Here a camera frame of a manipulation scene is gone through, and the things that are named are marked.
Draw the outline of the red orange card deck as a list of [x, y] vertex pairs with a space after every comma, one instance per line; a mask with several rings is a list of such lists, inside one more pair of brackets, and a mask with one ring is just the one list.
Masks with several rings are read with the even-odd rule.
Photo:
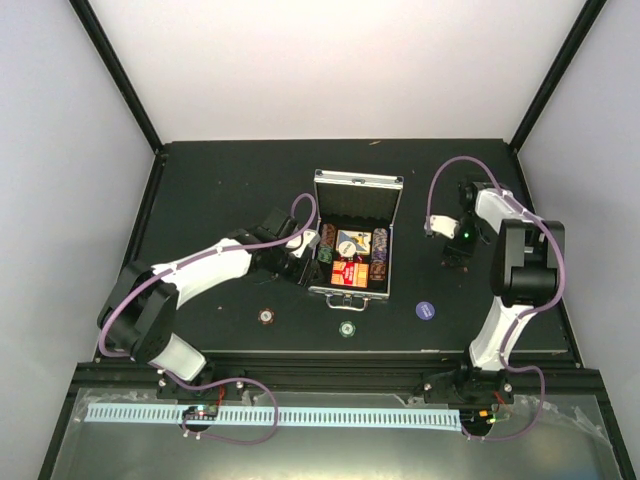
[[330, 283], [348, 288], [366, 288], [369, 265], [366, 263], [335, 261], [331, 269]]

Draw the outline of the red black poker chip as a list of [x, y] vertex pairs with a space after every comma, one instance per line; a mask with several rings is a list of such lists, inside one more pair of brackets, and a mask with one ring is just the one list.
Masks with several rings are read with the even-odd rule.
[[272, 324], [275, 319], [275, 313], [271, 309], [265, 308], [259, 312], [258, 319], [263, 325]]

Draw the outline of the blue gold card deck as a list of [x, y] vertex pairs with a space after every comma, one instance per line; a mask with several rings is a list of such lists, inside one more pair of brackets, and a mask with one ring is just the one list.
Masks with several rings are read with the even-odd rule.
[[372, 237], [369, 231], [339, 230], [336, 236], [336, 248], [341, 242], [351, 240], [357, 245], [355, 255], [368, 256], [371, 253]]

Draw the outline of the purple round button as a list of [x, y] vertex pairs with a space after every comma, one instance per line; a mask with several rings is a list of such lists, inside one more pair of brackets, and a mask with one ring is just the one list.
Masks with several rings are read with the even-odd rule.
[[431, 320], [436, 313], [434, 306], [428, 301], [421, 301], [415, 307], [415, 313], [423, 321]]

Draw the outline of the green poker chip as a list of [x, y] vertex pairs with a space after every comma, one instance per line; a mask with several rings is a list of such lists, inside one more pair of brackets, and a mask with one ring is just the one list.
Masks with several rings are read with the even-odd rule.
[[339, 333], [345, 338], [352, 337], [356, 332], [355, 325], [350, 321], [344, 321], [339, 326]]

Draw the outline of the aluminium poker case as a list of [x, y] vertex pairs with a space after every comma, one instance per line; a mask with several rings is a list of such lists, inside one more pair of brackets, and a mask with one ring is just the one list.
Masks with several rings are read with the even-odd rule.
[[309, 291], [330, 309], [362, 312], [391, 294], [394, 226], [404, 178], [318, 169], [314, 193], [320, 278]]

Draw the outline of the white dealer button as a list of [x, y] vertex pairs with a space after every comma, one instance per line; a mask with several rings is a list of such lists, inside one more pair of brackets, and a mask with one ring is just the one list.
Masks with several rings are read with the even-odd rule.
[[351, 240], [345, 240], [337, 246], [336, 251], [342, 257], [351, 258], [357, 253], [357, 245]]

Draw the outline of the red die pair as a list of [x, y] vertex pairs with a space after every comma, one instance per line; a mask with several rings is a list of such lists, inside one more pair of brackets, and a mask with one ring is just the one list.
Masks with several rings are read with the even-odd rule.
[[354, 256], [351, 256], [351, 257], [348, 257], [348, 258], [345, 257], [343, 260], [345, 262], [351, 262], [351, 263], [363, 263], [364, 262], [363, 258], [361, 256], [359, 256], [359, 255], [354, 255]]

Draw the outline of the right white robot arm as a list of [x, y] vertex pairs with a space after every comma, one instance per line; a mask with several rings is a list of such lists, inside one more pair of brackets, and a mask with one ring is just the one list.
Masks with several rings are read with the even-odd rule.
[[506, 365], [520, 335], [560, 294], [565, 229], [558, 221], [539, 219], [510, 191], [487, 182], [461, 182], [458, 190], [462, 214], [445, 228], [442, 265], [466, 266], [477, 242], [487, 240], [482, 222], [496, 233], [489, 273], [493, 301], [452, 374], [455, 395], [478, 403], [506, 385]]

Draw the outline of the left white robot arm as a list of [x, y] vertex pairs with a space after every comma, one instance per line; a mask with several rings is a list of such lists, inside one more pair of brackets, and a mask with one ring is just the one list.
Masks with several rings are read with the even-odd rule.
[[158, 367], [178, 378], [191, 398], [207, 397], [215, 376], [205, 368], [205, 356], [175, 332], [177, 311], [196, 296], [259, 270], [305, 287], [317, 275], [313, 250], [319, 240], [316, 230], [275, 209], [262, 224], [236, 230], [183, 259], [127, 265], [97, 320], [101, 354]]

